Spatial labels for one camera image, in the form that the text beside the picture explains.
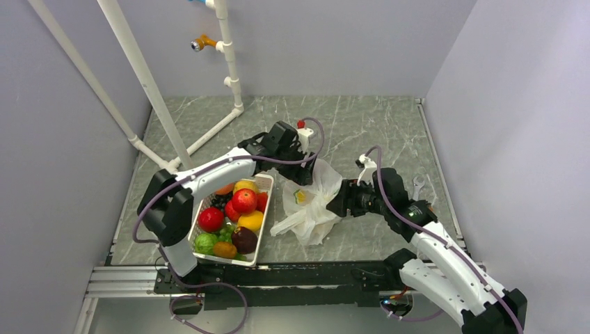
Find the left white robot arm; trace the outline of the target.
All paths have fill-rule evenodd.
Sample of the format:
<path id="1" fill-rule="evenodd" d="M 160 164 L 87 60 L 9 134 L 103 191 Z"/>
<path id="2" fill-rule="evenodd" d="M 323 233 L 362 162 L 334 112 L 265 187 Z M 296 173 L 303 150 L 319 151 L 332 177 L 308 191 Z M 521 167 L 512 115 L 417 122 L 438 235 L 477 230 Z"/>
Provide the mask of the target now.
<path id="1" fill-rule="evenodd" d="M 323 138 L 324 130 L 310 129 L 309 122 L 303 118 L 292 127 L 278 121 L 201 166 L 154 174 L 138 206 L 137 223 L 155 236 L 151 242 L 174 272 L 172 282 L 179 290 L 191 292 L 200 282 L 198 259 L 188 241 L 195 204 L 227 184 L 271 169 L 297 184 L 311 184 L 318 154 L 310 151 L 310 142 Z"/>

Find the white plastic bag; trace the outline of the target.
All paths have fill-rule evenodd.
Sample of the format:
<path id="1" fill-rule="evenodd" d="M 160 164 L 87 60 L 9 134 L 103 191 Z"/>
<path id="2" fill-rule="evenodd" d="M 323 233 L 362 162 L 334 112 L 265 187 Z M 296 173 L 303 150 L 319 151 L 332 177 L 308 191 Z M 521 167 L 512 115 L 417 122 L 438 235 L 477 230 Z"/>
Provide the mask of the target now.
<path id="1" fill-rule="evenodd" d="M 342 185 L 342 176 L 323 159 L 316 160 L 312 183 L 300 186 L 286 181 L 282 188 L 282 207 L 285 218 L 274 223 L 272 236 L 293 232 L 302 246 L 323 243 L 333 226 L 341 218 L 326 209 Z"/>

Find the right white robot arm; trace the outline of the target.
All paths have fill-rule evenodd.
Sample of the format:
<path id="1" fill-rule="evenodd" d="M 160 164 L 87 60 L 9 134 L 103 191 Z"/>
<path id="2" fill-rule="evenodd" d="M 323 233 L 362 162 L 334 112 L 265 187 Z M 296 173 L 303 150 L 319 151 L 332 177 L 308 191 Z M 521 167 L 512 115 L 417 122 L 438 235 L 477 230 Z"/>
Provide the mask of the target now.
<path id="1" fill-rule="evenodd" d="M 527 299 L 492 279 L 448 235 L 425 200 L 413 200 L 401 176 L 382 168 L 365 181 L 343 180 L 326 206 L 340 216 L 381 215 L 390 229 L 433 262 L 435 273 L 412 251 L 402 248 L 387 257 L 387 286 L 404 285 L 427 297 L 460 327 L 462 333 L 523 333 Z"/>

